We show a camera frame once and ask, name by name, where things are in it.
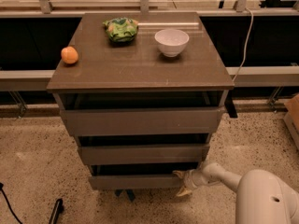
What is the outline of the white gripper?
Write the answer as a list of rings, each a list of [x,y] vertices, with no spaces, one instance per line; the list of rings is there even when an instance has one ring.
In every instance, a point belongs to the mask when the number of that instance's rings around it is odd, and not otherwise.
[[[196,172],[194,169],[188,171],[180,171],[175,170],[173,172],[179,179],[183,179],[185,187],[181,187],[178,193],[176,194],[177,197],[183,197],[186,195],[190,195],[194,189],[197,189],[200,184],[195,180]]]

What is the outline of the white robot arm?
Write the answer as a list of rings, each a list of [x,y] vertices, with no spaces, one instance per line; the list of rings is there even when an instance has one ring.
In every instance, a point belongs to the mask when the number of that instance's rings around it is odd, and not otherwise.
[[[197,169],[174,171],[182,180],[178,196],[200,186],[222,183],[236,194],[235,224],[299,224],[299,193],[278,176],[261,169],[243,175],[204,161]]]

